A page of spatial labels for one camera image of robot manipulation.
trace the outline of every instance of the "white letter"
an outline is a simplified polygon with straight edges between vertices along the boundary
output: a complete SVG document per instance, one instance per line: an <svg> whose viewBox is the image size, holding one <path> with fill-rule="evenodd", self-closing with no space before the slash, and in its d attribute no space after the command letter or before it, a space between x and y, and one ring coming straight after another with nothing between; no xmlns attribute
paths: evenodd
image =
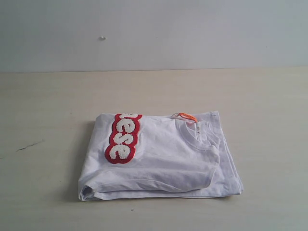
<svg viewBox="0 0 308 231"><path fill-rule="evenodd" d="M134 138L130 134L123 135L122 133L117 133L114 137L114 142L117 144L121 144L125 142L125 144L130 144L134 141Z"/></svg>
<svg viewBox="0 0 308 231"><path fill-rule="evenodd" d="M120 119L123 119L125 117L128 117L128 118L137 118L138 114L121 114L120 115Z"/></svg>
<svg viewBox="0 0 308 231"><path fill-rule="evenodd" d="M120 159L124 160L128 157L130 148L123 144L117 144L116 146L113 146L109 153L111 159L116 159L116 152L118 153Z"/></svg>
<svg viewBox="0 0 308 231"><path fill-rule="evenodd" d="M118 132L123 132L123 127L124 127L125 132L131 133L135 130L135 123L131 119L121 119L116 124L116 130Z"/></svg>

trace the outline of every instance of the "white table surface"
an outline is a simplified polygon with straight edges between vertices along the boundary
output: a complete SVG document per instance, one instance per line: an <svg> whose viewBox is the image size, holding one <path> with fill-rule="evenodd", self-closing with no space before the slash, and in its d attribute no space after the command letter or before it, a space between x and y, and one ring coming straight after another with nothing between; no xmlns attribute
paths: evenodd
<svg viewBox="0 0 308 231"><path fill-rule="evenodd" d="M78 201L100 113L213 110L242 195ZM0 142L1 231L308 230L308 67L0 74Z"/></svg>

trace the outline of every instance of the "scratch on table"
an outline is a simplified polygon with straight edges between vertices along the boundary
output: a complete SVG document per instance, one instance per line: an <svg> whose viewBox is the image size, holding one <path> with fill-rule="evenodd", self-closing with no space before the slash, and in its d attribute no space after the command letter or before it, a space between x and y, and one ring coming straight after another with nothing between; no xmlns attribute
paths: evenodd
<svg viewBox="0 0 308 231"><path fill-rule="evenodd" d="M30 145L27 145L26 147L20 148L20 149L18 149L18 150L16 150L16 151L18 152L18 151L24 150L24 149L26 149L26 148L28 148L28 147L32 147L32 146L37 145L37 144L42 143L42 142L44 142L44 140L41 140L41 141L39 141L39 142L36 142L36 143L30 144Z"/></svg>

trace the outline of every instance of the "folded t-shirt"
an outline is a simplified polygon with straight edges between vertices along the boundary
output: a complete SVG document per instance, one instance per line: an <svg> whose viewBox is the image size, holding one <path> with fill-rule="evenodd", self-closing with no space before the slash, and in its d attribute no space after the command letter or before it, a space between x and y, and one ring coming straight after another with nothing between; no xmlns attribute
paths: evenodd
<svg viewBox="0 0 308 231"><path fill-rule="evenodd" d="M222 173L219 149L225 143L211 122L200 116L195 123L171 116L100 115L79 179L79 198L189 197L208 188L215 172Z"/></svg>

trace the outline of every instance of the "red logo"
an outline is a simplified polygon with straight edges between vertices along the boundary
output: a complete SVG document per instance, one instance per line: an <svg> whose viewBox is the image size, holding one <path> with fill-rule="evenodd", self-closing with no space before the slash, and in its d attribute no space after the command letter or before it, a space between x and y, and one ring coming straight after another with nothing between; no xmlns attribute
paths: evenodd
<svg viewBox="0 0 308 231"><path fill-rule="evenodd" d="M135 155L140 129L139 114L116 114L105 157L112 164L126 164Z"/></svg>

